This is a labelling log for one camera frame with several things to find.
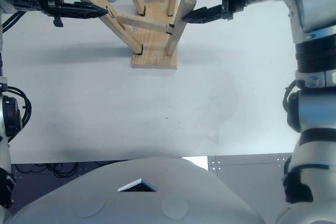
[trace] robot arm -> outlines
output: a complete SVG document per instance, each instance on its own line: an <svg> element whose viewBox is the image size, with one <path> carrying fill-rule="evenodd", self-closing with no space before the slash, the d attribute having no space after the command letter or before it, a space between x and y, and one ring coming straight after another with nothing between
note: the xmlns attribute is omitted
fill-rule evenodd
<svg viewBox="0 0 336 224"><path fill-rule="evenodd" d="M266 0L222 0L187 14L184 21L230 20L260 1ZM289 126L301 137L283 180L291 205L276 223L336 223L336 0L282 1L289 8L298 63L284 108ZM300 90L289 95L295 86Z"/></svg>

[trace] table surface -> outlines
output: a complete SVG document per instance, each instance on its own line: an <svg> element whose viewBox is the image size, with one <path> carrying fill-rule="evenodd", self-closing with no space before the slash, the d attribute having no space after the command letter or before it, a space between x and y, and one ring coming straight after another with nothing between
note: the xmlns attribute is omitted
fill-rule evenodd
<svg viewBox="0 0 336 224"><path fill-rule="evenodd" d="M135 12L131 0L113 6ZM31 12L4 35L8 83L33 104L13 163L292 152L298 134L282 99L296 61L284 3L188 25L178 70L132 69L131 50L100 20L63 22Z"/></svg>

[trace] wooden base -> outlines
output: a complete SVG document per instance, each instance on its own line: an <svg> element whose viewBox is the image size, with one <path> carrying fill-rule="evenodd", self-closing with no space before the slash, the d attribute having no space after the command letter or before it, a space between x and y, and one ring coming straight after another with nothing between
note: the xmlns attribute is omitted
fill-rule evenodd
<svg viewBox="0 0 336 224"><path fill-rule="evenodd" d="M173 24L174 17L167 16L168 0L144 0L146 18ZM169 34L136 27L136 38L143 43L142 55L133 55L133 68L177 69L177 49L171 56L166 55Z"/></svg>

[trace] wooden chair model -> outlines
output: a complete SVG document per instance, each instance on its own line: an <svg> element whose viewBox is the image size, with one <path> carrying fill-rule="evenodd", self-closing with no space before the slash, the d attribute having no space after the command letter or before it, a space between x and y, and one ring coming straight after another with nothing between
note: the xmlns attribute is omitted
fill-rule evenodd
<svg viewBox="0 0 336 224"><path fill-rule="evenodd" d="M186 26L182 17L196 0L181 0L178 8L176 0L133 0L136 15L117 13L107 0L81 1L106 8L100 19L132 49L132 67L177 69L176 48Z"/></svg>

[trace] gray floor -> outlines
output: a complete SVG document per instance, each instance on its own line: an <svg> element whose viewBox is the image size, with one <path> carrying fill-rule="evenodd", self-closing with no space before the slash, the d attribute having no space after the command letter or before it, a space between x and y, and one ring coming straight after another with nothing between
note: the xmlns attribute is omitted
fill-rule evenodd
<svg viewBox="0 0 336 224"><path fill-rule="evenodd" d="M259 212L267 224L271 224L279 212L288 206L282 178L284 163L289 156L211 156L208 157L208 164L210 172Z"/></svg>
<svg viewBox="0 0 336 224"><path fill-rule="evenodd" d="M257 210L267 224L271 224L279 212L288 206L281 180L283 166L289 155L211 156L208 157L209 172L218 176L241 199ZM65 169L70 169L72 165L66 164ZM19 172L13 165L17 185L13 192L15 203L11 212L17 212L26 204L98 167L100 166L95 162L80 163L74 176L57 178L48 170L33 173L37 170L34 165L18 165L22 172L28 173Z"/></svg>

